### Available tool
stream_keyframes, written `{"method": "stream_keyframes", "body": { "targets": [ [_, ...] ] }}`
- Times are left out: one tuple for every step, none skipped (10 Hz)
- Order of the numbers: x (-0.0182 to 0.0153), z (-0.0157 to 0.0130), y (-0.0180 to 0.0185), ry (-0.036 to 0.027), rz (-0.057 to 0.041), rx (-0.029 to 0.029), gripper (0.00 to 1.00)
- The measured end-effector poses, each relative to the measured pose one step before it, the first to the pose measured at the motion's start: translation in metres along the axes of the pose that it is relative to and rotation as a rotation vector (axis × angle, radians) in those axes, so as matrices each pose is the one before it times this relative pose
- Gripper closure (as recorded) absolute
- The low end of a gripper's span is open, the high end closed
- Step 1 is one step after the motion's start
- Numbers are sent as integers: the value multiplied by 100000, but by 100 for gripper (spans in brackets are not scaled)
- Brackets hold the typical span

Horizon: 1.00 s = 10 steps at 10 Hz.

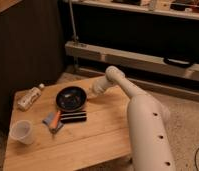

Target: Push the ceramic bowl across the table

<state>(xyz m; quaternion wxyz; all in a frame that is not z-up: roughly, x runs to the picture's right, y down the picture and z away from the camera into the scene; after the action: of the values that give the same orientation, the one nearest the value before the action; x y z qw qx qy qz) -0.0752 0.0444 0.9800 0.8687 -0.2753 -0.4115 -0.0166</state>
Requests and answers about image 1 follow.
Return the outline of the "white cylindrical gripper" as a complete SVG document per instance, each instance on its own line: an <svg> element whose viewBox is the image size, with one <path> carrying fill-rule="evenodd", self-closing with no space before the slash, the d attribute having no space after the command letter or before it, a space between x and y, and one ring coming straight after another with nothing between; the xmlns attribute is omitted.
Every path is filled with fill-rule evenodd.
<svg viewBox="0 0 199 171"><path fill-rule="evenodd" d="M92 84L92 90L87 90L87 99L93 99L96 95L103 94L108 88L112 87L113 83L110 82L106 76L98 78Z"/></svg>

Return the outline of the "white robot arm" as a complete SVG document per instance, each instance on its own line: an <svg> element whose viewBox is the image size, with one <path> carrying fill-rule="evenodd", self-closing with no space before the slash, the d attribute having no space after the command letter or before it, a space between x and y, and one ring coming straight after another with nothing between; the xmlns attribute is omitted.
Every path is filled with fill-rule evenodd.
<svg viewBox="0 0 199 171"><path fill-rule="evenodd" d="M115 85L129 98L127 120L134 170L176 171L164 126L170 117L169 109L115 66L109 66L105 75L91 84L88 95L90 98L100 96Z"/></svg>

